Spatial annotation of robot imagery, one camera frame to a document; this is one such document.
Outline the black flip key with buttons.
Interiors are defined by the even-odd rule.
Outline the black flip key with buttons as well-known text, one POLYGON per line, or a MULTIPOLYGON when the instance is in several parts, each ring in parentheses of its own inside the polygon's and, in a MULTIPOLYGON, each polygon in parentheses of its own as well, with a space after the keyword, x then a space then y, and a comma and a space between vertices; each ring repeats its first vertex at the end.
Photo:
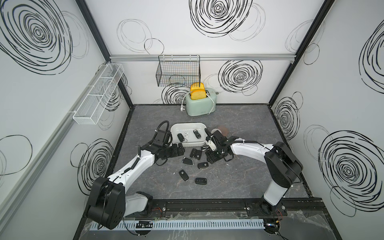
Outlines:
POLYGON ((178 139, 179 139, 179 141, 180 141, 181 143, 185 141, 185 137, 184 137, 183 134, 179 133, 179 134, 177 134, 177 137, 178 137, 178 139))

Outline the white car key fob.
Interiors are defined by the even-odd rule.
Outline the white car key fob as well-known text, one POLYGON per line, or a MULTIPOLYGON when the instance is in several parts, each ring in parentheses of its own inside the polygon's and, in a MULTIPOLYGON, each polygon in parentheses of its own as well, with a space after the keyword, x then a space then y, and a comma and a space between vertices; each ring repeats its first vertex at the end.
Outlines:
POLYGON ((189 138, 189 132, 184 132, 184 142, 187 142, 189 138))

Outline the black key fob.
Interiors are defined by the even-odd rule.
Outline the black key fob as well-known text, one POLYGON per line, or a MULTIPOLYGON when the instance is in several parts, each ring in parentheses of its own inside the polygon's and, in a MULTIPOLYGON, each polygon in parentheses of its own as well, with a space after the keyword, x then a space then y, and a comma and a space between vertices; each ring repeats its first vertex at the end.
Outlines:
POLYGON ((198 132, 198 130, 194 130, 193 133, 197 139, 201 139, 201 134, 198 132))

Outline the white storage box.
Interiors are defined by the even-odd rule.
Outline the white storage box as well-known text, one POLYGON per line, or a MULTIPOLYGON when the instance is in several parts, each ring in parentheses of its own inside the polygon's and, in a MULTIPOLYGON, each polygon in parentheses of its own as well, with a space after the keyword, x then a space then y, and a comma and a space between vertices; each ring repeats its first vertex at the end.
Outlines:
POLYGON ((177 134, 181 133, 184 134, 184 132, 189 132, 189 138, 187 142, 182 142, 184 147, 201 147, 206 144, 206 133, 205 133, 206 125, 203 123, 179 123, 174 124, 171 127, 171 133, 173 137, 173 144, 180 143, 177 134), (193 131, 198 130, 198 132, 201 134, 201 139, 197 139, 194 135, 193 131))

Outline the black key bottom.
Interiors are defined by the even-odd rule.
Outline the black key bottom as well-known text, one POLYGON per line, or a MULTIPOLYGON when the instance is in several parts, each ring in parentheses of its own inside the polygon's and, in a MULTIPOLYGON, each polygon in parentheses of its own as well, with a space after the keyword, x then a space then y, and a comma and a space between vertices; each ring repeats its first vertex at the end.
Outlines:
POLYGON ((208 181, 206 178, 195 178, 195 183, 197 185, 206 185, 208 181))

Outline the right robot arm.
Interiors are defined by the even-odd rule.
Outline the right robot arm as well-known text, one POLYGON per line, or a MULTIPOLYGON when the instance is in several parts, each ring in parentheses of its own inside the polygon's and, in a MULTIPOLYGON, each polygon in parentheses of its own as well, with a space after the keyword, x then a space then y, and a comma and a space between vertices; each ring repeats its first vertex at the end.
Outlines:
POLYGON ((302 163, 283 142, 276 144, 261 144, 257 141, 247 141, 241 138, 216 140, 207 138, 208 149, 205 150, 207 160, 213 164, 227 156, 246 156, 267 165, 272 181, 259 203, 263 215, 273 215, 288 189, 301 182, 302 163))

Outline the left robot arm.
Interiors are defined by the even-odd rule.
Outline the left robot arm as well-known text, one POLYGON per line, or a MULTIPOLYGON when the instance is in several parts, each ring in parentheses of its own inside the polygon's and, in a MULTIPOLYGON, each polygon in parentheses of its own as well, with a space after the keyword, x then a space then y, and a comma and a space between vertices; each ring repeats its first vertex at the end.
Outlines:
POLYGON ((108 177, 97 178, 91 188, 84 216, 102 227, 114 229, 121 220, 133 213, 152 211, 153 197, 144 192, 127 196, 126 193, 136 179, 158 160, 180 157, 185 153, 182 144, 155 146, 146 144, 117 172, 108 177))

